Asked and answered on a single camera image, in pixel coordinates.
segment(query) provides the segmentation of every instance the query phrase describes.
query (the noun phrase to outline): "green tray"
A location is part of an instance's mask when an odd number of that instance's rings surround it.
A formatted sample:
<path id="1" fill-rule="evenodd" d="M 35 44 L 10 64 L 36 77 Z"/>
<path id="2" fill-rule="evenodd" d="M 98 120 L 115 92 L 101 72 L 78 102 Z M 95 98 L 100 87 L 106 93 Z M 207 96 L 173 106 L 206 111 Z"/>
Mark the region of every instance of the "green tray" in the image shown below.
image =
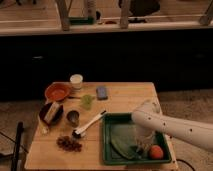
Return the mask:
<path id="1" fill-rule="evenodd" d="M 103 118 L 103 161 L 106 165 L 131 165 L 131 164 L 155 164 L 171 162 L 171 154 L 163 134 L 156 132 L 154 144 L 161 146 L 164 151 L 164 158 L 160 160 L 150 159 L 147 152 L 136 153 L 137 145 L 134 140 L 134 123 L 130 113 L 106 114 Z M 125 147 L 136 154 L 134 159 L 126 159 L 121 156 L 111 145 L 111 134 L 125 142 Z"/>

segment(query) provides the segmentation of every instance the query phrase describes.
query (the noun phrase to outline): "orange bowl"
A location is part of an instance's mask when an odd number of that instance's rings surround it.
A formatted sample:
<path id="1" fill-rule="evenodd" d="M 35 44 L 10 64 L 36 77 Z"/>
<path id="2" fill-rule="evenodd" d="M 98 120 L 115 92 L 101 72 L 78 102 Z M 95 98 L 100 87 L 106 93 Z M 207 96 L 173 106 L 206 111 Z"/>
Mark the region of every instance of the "orange bowl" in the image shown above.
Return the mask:
<path id="1" fill-rule="evenodd" d="M 70 87 L 62 83 L 53 83 L 45 90 L 45 97 L 50 101 L 61 101 L 70 94 Z"/>

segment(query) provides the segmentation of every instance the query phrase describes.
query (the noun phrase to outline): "orange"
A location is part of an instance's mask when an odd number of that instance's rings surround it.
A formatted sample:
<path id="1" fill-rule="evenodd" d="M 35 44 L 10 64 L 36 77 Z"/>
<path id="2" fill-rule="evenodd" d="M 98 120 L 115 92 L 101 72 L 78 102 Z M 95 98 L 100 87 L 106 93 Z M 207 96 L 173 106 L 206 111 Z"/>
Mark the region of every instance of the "orange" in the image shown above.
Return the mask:
<path id="1" fill-rule="evenodd" d="M 151 159 L 162 159 L 164 153 L 159 145 L 152 145 L 149 149 L 148 155 Z"/>

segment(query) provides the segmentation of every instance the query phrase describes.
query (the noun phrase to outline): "floor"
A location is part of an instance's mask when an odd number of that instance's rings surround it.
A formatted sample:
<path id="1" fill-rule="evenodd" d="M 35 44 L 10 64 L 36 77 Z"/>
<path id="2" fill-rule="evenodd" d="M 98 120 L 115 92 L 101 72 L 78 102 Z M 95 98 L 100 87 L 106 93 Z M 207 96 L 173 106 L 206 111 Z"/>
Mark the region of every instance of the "floor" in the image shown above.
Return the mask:
<path id="1" fill-rule="evenodd" d="M 213 123 L 213 89 L 160 92 L 158 96 L 165 115 Z M 15 139 L 17 123 L 22 121 L 25 128 L 22 145 L 29 149 L 43 104 L 44 100 L 0 102 L 0 131 Z M 196 171 L 213 170 L 213 153 L 175 138 L 172 141 L 177 158 L 189 162 Z M 0 136 L 0 152 L 8 153 L 12 149 L 13 143 Z M 24 162 L 20 162 L 18 170 L 24 170 L 23 165 Z M 0 171 L 9 171 L 9 166 L 9 161 L 0 163 Z M 191 170 L 183 162 L 179 162 L 179 167 L 181 171 Z"/>

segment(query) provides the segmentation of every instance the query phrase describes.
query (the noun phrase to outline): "shelf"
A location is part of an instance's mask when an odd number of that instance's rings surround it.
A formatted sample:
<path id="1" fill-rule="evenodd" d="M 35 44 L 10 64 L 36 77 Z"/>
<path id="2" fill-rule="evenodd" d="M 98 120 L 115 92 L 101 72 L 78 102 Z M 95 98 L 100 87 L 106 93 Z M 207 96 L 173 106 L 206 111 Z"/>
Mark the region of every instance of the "shelf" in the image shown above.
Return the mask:
<path id="1" fill-rule="evenodd" d="M 213 28 L 212 0 L 156 0 L 160 9 L 137 19 L 145 23 L 128 23 L 130 0 L 122 8 L 118 0 L 96 0 L 100 20 L 92 25 L 70 25 L 69 17 L 84 17 L 84 0 L 23 1 L 19 6 L 15 0 L 0 4 L 0 35 L 33 34 L 77 34 L 97 32 L 127 32 L 144 30 L 177 30 Z M 116 24 L 105 24 L 114 21 Z"/>
<path id="2" fill-rule="evenodd" d="M 39 0 L 36 5 L 25 1 L 21 6 L 15 0 L 0 4 L 0 34 L 33 34 L 61 30 L 60 18 L 53 0 Z"/>

